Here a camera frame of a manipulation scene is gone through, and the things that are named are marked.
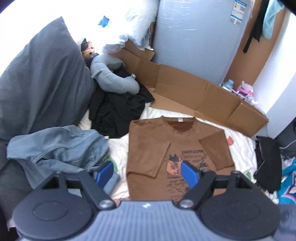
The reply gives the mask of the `grey blue denim garment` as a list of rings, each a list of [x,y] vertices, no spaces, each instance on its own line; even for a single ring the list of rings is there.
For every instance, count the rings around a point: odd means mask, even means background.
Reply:
[[[54,172],[95,170],[108,151],[107,139],[96,130],[71,125],[15,136],[8,143],[6,157],[22,166],[35,189]]]

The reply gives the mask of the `black garment pile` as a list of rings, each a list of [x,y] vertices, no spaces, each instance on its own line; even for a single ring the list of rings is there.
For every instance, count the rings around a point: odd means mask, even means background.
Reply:
[[[90,99],[89,119],[91,128],[103,136],[120,138],[128,133],[130,122],[140,118],[145,105],[154,102],[154,97],[135,75],[123,68],[115,70],[113,75],[138,87],[138,93],[107,92],[97,85]]]

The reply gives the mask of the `white pillow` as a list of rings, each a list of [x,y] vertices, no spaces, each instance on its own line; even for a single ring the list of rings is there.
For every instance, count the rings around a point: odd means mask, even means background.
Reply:
[[[159,1],[107,1],[99,25],[106,40],[103,52],[116,53],[131,41],[140,51],[151,49],[151,26],[156,22]]]

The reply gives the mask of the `grey neck pillow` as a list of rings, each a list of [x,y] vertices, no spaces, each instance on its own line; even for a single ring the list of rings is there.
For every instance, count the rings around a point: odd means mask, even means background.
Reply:
[[[119,70],[124,66],[125,63],[119,58],[109,54],[98,55],[94,57],[91,62],[91,77],[95,79],[100,88],[106,92],[117,94],[125,94],[128,92],[136,95],[139,92],[139,84],[135,80],[135,74],[120,77],[113,73],[114,70]]]

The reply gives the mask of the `black bag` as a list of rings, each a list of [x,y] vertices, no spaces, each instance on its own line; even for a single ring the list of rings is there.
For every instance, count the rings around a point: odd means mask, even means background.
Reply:
[[[285,159],[295,157],[295,119],[276,137]]]

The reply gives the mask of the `grey metal cabinet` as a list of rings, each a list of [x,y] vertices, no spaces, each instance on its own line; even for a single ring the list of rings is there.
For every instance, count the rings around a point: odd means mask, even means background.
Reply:
[[[153,61],[221,85],[237,53],[253,1],[160,1]]]

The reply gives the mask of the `folded black garment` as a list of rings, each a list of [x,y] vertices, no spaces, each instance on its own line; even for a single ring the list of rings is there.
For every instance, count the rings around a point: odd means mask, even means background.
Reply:
[[[257,170],[254,178],[257,183],[269,193],[280,189],[281,156],[280,144],[269,137],[257,136],[255,140]]]

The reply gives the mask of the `light blue bottle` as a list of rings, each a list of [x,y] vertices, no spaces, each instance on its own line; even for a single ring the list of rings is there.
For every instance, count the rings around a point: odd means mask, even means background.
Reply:
[[[234,81],[229,79],[226,82],[222,82],[221,87],[229,92],[233,92]]]

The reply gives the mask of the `small teddy bear toy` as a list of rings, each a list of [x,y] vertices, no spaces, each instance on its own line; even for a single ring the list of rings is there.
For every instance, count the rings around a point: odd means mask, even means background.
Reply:
[[[90,69],[93,58],[99,54],[95,52],[92,43],[86,39],[82,41],[80,50],[86,66]]]

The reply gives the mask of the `dark grey pillow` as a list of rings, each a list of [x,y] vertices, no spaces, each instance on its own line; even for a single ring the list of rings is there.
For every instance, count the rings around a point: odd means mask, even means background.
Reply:
[[[53,20],[1,75],[1,167],[14,136],[79,123],[94,89],[63,18]]]

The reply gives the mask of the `brown cardboard sheet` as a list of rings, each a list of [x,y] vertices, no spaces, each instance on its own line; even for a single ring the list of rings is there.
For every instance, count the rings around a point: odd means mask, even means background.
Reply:
[[[193,114],[248,137],[268,123],[265,114],[235,94],[183,70],[152,62],[154,52],[140,51],[131,41],[113,56],[153,92],[154,108]]]

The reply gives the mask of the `teal hanging garment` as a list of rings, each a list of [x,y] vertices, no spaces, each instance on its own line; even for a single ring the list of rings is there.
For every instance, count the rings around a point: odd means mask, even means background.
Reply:
[[[263,20],[262,35],[270,40],[273,35],[276,14],[284,8],[284,4],[278,0],[270,0]]]

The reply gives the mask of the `black hanging garment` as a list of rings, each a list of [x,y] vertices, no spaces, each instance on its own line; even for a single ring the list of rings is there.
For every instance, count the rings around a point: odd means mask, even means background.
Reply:
[[[268,4],[269,4],[269,0],[261,1],[257,18],[250,32],[249,38],[244,46],[243,53],[247,53],[252,39],[257,40],[257,42],[260,41],[260,37],[262,36],[263,21],[267,11]]]

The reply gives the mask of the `cream bear print bedsheet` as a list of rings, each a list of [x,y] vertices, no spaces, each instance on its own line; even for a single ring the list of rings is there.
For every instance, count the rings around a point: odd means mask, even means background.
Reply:
[[[152,108],[151,104],[147,103],[140,118],[143,120],[158,118],[161,116],[170,118],[190,117],[189,115],[183,113]],[[197,118],[197,120],[224,130],[226,138],[229,140],[229,150],[235,164],[235,169],[245,174],[248,178],[250,177],[251,181],[255,183],[255,179],[252,176],[257,169],[254,141],[240,132],[231,130],[227,127],[218,125],[208,120],[203,120],[202,118]],[[111,198],[115,200],[128,198],[130,195],[128,192],[125,172],[128,156],[129,135],[124,135],[121,138],[110,138],[108,140],[108,144],[108,154],[112,157],[115,171],[120,176],[120,181],[112,191]]]

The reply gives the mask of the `pink white bottle pack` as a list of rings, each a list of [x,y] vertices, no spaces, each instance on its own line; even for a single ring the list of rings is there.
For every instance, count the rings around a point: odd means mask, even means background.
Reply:
[[[245,83],[244,81],[241,82],[239,87],[236,90],[236,93],[242,97],[245,101],[249,102],[250,104],[257,105],[258,102],[255,101],[253,97],[253,87],[252,85]]]

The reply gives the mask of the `brown printed t-shirt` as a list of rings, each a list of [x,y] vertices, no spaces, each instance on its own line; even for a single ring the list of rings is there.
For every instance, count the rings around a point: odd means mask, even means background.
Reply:
[[[181,175],[184,161],[218,175],[234,170],[221,128],[196,118],[162,116],[132,121],[126,167],[130,200],[181,200],[189,190]]]

